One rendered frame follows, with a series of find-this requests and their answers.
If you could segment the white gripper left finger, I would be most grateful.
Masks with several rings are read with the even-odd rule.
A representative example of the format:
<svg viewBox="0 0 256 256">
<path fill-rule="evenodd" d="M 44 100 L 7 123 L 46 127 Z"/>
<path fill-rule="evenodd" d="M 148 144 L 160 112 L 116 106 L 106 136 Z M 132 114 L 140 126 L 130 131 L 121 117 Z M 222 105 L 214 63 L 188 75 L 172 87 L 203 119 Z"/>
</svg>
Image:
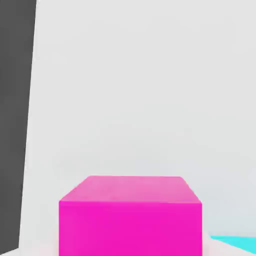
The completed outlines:
<svg viewBox="0 0 256 256">
<path fill-rule="evenodd" d="M 59 236 L 21 237 L 17 249 L 0 256 L 59 256 Z"/>
</svg>

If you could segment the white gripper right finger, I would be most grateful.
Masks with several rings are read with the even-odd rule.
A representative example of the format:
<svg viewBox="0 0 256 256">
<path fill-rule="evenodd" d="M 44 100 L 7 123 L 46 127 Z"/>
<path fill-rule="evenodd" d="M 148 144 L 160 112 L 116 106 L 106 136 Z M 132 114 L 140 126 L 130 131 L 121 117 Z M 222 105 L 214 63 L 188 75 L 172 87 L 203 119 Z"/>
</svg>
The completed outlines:
<svg viewBox="0 0 256 256">
<path fill-rule="evenodd" d="M 222 241 L 212 239 L 206 232 L 203 232 L 202 256 L 252 256 L 252 253 Z"/>
</svg>

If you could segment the small magenta cube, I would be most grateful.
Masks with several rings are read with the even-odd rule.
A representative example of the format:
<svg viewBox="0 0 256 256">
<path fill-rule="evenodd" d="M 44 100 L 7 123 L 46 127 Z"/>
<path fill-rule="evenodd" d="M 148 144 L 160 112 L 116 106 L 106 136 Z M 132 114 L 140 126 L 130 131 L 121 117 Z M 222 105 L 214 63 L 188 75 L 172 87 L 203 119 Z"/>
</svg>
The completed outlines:
<svg viewBox="0 0 256 256">
<path fill-rule="evenodd" d="M 58 217 L 58 256 L 203 256 L 202 203 L 179 176 L 89 176 Z"/>
</svg>

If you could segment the small cyan cube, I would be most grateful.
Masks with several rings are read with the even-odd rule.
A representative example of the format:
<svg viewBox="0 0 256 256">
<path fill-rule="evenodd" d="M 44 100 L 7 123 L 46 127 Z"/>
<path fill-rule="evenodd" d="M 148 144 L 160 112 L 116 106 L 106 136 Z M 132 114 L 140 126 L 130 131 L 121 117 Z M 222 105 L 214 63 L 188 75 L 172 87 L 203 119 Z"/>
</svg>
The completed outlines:
<svg viewBox="0 0 256 256">
<path fill-rule="evenodd" d="M 256 237 L 246 236 L 211 236 L 212 239 L 224 242 L 256 255 Z"/>
</svg>

